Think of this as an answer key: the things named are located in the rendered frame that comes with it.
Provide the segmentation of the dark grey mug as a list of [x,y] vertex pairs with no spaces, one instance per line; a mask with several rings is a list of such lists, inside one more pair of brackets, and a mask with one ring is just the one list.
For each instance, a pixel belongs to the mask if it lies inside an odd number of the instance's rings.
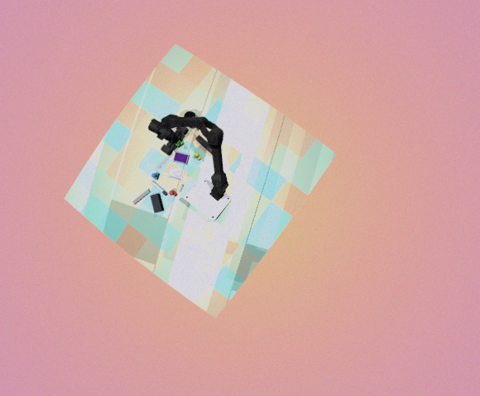
[[[192,117],[192,116],[193,116],[193,117],[198,117],[194,111],[188,110],[188,111],[185,112],[185,114],[184,114],[183,117]],[[194,129],[194,128],[197,128],[197,129],[199,130],[199,128],[198,128],[198,127],[195,127],[195,126],[194,126],[194,127],[189,127],[189,128],[193,128],[193,129]]]

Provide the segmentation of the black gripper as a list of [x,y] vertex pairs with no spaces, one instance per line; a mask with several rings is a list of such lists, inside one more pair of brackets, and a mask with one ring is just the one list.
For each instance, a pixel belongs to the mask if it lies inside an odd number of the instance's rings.
[[[189,130],[186,128],[186,127],[180,127],[178,126],[176,128],[176,136],[173,140],[168,140],[168,143],[167,145],[163,145],[161,147],[161,150],[167,154],[167,155],[171,155],[171,153],[173,151],[175,151],[175,149],[177,149],[178,147],[176,146],[176,143],[180,140],[182,142],[182,140],[184,139],[185,135],[184,134],[187,134]],[[173,150],[173,151],[172,151]]]

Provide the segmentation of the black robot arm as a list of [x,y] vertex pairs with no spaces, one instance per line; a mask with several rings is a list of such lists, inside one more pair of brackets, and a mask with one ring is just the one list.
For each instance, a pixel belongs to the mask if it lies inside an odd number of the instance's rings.
[[[198,127],[204,137],[207,138],[211,147],[214,174],[211,177],[213,188],[210,195],[216,200],[220,200],[228,187],[228,181],[223,169],[223,160],[221,144],[223,142],[224,132],[213,122],[205,117],[180,117],[178,115],[167,115],[162,118],[162,122],[151,119],[148,129],[157,135],[160,140],[173,140],[176,133],[172,130],[175,127]],[[211,129],[209,132],[207,128]]]

